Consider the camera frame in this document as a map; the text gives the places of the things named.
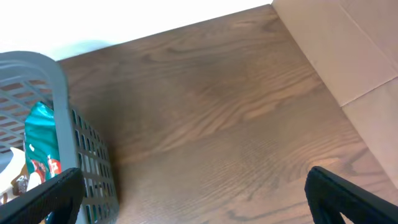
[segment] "basket slot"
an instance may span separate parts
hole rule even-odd
[[[21,138],[22,137],[21,134],[16,134],[14,131],[10,131],[10,130],[8,130],[6,128],[2,128],[2,127],[0,127],[0,132],[7,133],[7,134],[9,134],[11,136],[15,136],[17,138]]]
[[[21,108],[21,107],[18,107],[18,108],[15,108],[15,109],[13,109],[13,110],[10,110],[10,114],[12,114],[12,115],[17,115],[17,116],[20,116],[19,114],[25,114],[25,113],[27,113],[28,112],[28,114],[29,114],[29,112],[30,112],[30,110],[27,110],[27,109],[25,109],[25,108]]]
[[[8,95],[14,96],[16,98],[22,98],[23,95],[25,95],[27,92],[29,92],[29,90],[27,90],[26,88],[24,88],[24,86],[21,84],[19,85],[20,87],[15,89],[15,90],[5,90],[7,92]]]
[[[45,101],[46,104],[50,103],[49,100],[45,97],[45,95],[42,94],[38,89],[33,87],[29,82],[24,81],[23,84],[27,89],[29,89],[31,92],[37,95],[41,100]]]
[[[45,84],[32,85],[32,88],[35,88],[45,98],[52,94],[51,88]]]
[[[0,95],[2,95],[3,97],[6,97],[8,100],[13,101],[15,104],[18,104],[19,106],[21,106],[21,107],[23,107],[23,108],[25,108],[25,109],[27,109],[27,110],[30,110],[30,106],[29,106],[29,105],[26,105],[26,104],[25,104],[23,101],[21,101],[20,99],[14,97],[14,96],[12,96],[12,95],[9,95],[8,92],[6,92],[6,91],[4,91],[4,90],[0,90]]]
[[[14,132],[17,133],[17,134],[20,134],[21,136],[23,136],[24,133],[25,133],[25,126],[23,126],[23,127],[18,127],[18,128],[22,128],[22,129],[19,130],[19,131],[14,131]]]
[[[17,146],[12,146],[6,142],[1,142],[1,146],[4,146],[6,149],[9,149],[11,147],[17,147]]]
[[[26,98],[23,99],[24,103],[30,106],[33,106],[36,102],[38,101],[42,101],[44,103],[48,102],[47,100],[42,100],[39,96],[28,96]]]
[[[30,111],[24,110],[21,112],[17,112],[17,113],[13,113],[12,115],[14,115],[15,117],[19,117],[21,116],[21,118],[25,119],[25,117],[30,113]]]
[[[4,120],[2,120],[2,121],[0,122],[0,127],[6,128],[6,129],[8,129],[9,131],[12,130],[13,128],[19,127],[19,126],[21,126],[21,125],[23,125],[23,124],[18,123],[18,122],[15,122],[15,121],[8,121],[8,120],[6,120],[6,119],[4,119]]]
[[[23,77],[16,76],[13,78],[8,78],[6,80],[1,80],[0,89],[4,91],[15,91],[22,87],[20,82],[23,79],[24,79]]]
[[[21,137],[15,137],[13,134],[4,134],[0,136],[0,144],[6,145],[7,147],[11,147],[11,143],[19,140]]]
[[[0,155],[5,153],[12,153],[9,147],[0,145]]]
[[[13,147],[19,148],[23,145],[23,143],[24,143],[24,141],[22,139],[15,139],[14,141],[10,142],[10,145],[12,145]]]
[[[13,109],[18,108],[18,107],[20,107],[20,106],[18,106],[14,102],[8,100],[7,98],[1,98],[0,110],[2,110],[2,111],[10,111],[10,110],[13,110]]]
[[[24,124],[24,119],[23,118],[21,118],[21,117],[16,117],[16,116],[14,116],[14,115],[12,115],[12,113],[8,113],[8,111],[1,111],[0,112],[0,123],[1,123],[1,118],[7,118],[7,119],[9,119],[9,120],[11,120],[11,121],[15,121],[15,122],[17,122],[17,123],[19,123],[19,124]]]

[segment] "snack package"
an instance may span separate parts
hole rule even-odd
[[[61,173],[54,112],[42,102],[32,107],[25,120],[24,144],[27,171],[34,180],[28,190]]]

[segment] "red label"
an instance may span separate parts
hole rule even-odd
[[[48,159],[51,177],[61,173],[61,163],[56,159]]]
[[[45,167],[43,163],[37,162],[36,160],[32,160],[32,163],[35,168],[35,172],[40,176],[41,183],[43,183],[45,181]]]

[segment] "wooden surface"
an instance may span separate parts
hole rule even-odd
[[[398,203],[271,6],[61,64],[110,145],[118,223],[311,223],[315,165]]]

